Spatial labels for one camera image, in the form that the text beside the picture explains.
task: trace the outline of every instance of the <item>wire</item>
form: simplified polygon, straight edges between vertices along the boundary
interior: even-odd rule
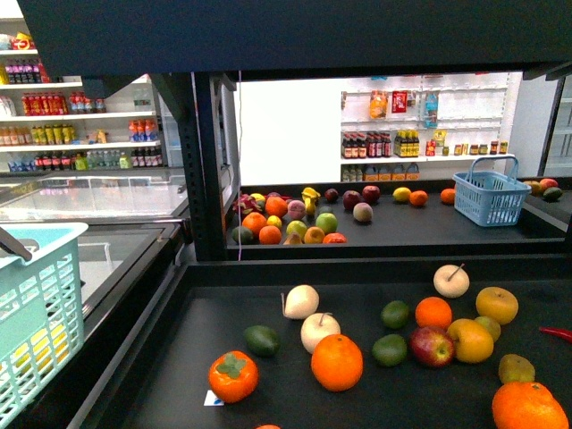
[[[238,201],[238,212],[239,212],[239,261],[242,259],[242,237],[240,234],[240,226],[242,225],[241,210],[240,210],[240,197],[242,195],[242,183],[240,180],[240,155],[242,151],[242,70],[239,70],[239,167],[238,167],[238,178],[239,178],[239,193],[237,198]]]

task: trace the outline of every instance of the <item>shopping basket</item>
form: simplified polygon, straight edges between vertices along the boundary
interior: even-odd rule
[[[457,183],[455,208],[480,226],[514,225],[531,188],[517,181],[518,160],[514,156],[494,157],[495,160],[513,160],[508,176],[499,172],[475,172],[475,166],[484,159],[491,158],[477,158],[468,172],[453,175]]]
[[[78,236],[85,223],[0,225],[38,248],[29,262],[0,257],[0,428],[83,345]]]

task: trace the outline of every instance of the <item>glass freezer lid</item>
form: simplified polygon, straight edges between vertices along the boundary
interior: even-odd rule
[[[181,172],[51,176],[0,200],[0,220],[166,217],[187,202]]]

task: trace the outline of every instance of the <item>green apple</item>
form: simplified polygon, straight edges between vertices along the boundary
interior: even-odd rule
[[[332,213],[322,213],[315,219],[315,226],[322,229],[324,234],[331,234],[338,229],[338,219]]]
[[[297,232],[300,237],[304,237],[306,235],[307,226],[302,221],[292,221],[286,227],[286,233],[292,234],[293,232]]]

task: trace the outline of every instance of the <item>black counter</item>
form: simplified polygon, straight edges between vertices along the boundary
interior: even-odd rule
[[[364,262],[353,271],[355,282],[347,282],[352,275],[351,263],[308,267],[308,279],[314,280],[312,277],[320,272],[324,275],[324,282],[312,283],[320,294],[318,311],[332,312],[342,333],[353,339],[364,355],[362,379],[343,393],[328,392],[318,384],[310,370],[310,355],[300,341],[302,321],[282,317],[280,293],[298,284],[306,267],[280,263],[190,267],[177,286],[179,296],[171,299],[177,305],[164,311],[164,320],[147,337],[143,346],[147,354],[136,354],[139,362],[121,375],[122,382],[115,386],[112,399],[107,392],[102,393],[101,400],[110,403],[104,408],[94,407],[85,427],[223,429],[273,423],[284,429],[493,429],[492,396],[501,386],[497,370],[507,353],[528,358],[536,368],[537,381],[550,388],[571,416],[568,364],[572,346],[538,332],[540,325],[570,328],[572,281],[556,280],[570,279],[569,258],[546,259],[544,280],[537,280],[542,276],[543,259],[538,261],[540,264],[533,258],[508,258],[503,261],[504,271],[498,260],[473,262],[467,270],[475,280],[468,293],[460,299],[448,299],[454,318],[476,317],[476,294],[490,285],[511,290],[520,309],[517,318],[502,328],[495,350],[485,362],[454,362],[438,370],[420,366],[411,356],[397,367],[381,368],[370,352],[384,334],[397,332],[407,337],[415,329],[413,319],[401,330],[386,329],[380,313],[394,299],[405,300],[414,309],[421,299],[436,295],[432,273],[437,261],[421,263],[417,273],[412,273],[416,264],[411,262],[375,266],[369,261],[369,268]],[[524,265],[530,266],[530,276],[522,269]],[[386,276],[388,266],[393,267],[393,273]],[[362,282],[365,278],[360,271],[364,269],[378,281],[370,276],[369,281]],[[336,271],[339,282],[330,282]],[[393,282],[399,273],[404,281]],[[408,282],[413,277],[417,281]],[[531,280],[519,280],[526,277]],[[252,324],[273,327],[282,338],[280,351],[272,358],[254,357],[260,383],[250,397],[223,407],[205,407],[208,368],[227,351],[247,351],[242,331]]]

